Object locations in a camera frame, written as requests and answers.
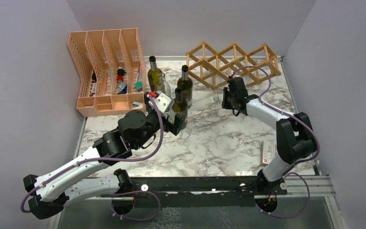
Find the green bottle black cap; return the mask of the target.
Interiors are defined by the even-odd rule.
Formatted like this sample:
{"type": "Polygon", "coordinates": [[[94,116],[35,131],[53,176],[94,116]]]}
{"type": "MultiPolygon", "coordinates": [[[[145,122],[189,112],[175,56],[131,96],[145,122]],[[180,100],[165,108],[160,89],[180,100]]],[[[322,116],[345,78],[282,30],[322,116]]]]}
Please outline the green bottle black cap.
{"type": "Polygon", "coordinates": [[[183,130],[187,126],[187,115],[188,115],[188,103],[183,98],[183,90],[179,87],[175,89],[174,104],[172,105],[171,118],[174,124],[176,115],[179,114],[181,117],[180,129],[183,130]]]}

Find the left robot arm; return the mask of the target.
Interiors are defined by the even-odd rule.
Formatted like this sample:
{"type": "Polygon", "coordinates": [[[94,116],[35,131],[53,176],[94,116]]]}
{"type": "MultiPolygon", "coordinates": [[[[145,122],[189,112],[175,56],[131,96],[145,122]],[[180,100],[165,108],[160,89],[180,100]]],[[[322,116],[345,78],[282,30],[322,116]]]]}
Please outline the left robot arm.
{"type": "Polygon", "coordinates": [[[179,134],[186,116],[172,114],[174,100],[161,92],[149,92],[145,104],[146,112],[129,111],[119,119],[115,129],[95,140],[72,161],[43,176],[26,176],[23,183],[27,195],[21,202],[21,211],[47,219],[77,200],[135,194],[131,179],[123,169],[102,178],[91,178],[91,175],[118,162],[133,162],[133,151],[148,147],[150,139],[157,134],[179,134]]]}

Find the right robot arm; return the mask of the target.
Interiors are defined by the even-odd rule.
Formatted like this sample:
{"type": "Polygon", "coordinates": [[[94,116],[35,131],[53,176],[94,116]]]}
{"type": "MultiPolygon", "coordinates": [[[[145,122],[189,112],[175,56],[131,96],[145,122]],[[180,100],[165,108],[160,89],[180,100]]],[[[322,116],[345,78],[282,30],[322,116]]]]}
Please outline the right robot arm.
{"type": "Polygon", "coordinates": [[[305,113],[288,113],[262,102],[255,94],[249,95],[241,77],[231,77],[224,88],[222,108],[235,116],[244,114],[259,119],[276,131],[277,155],[256,178],[256,189],[268,194],[297,161],[319,149],[309,117],[305,113]]]}

